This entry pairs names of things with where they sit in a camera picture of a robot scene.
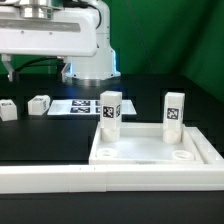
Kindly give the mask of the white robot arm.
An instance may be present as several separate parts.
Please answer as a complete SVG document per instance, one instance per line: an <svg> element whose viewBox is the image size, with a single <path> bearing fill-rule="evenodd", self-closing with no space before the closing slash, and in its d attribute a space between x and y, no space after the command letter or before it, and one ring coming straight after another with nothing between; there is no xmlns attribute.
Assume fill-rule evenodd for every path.
<svg viewBox="0 0 224 224"><path fill-rule="evenodd" d="M0 0L0 57L9 78L14 55L61 58L63 81L99 83L120 75L103 0Z"/></svg>

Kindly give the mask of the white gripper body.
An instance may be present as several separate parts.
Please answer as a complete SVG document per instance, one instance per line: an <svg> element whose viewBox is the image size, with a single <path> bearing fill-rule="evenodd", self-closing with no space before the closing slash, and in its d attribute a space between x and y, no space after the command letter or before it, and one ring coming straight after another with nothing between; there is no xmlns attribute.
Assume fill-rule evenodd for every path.
<svg viewBox="0 0 224 224"><path fill-rule="evenodd" d="M52 19L24 18L23 8L0 4L0 54L93 56L98 12L62 8Z"/></svg>

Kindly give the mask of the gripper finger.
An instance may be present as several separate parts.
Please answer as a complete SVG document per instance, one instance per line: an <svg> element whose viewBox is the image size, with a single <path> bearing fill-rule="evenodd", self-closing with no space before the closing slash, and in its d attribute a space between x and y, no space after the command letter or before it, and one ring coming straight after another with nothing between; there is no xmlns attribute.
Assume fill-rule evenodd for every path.
<svg viewBox="0 0 224 224"><path fill-rule="evenodd" d="M15 70L11 65L12 56L8 54L3 54L1 56L1 61L8 72L8 79L10 82L14 80Z"/></svg>
<svg viewBox="0 0 224 224"><path fill-rule="evenodd" d="M63 58L64 66L61 70L61 80L65 82L68 78L72 77L71 72L71 59L69 57Z"/></svg>

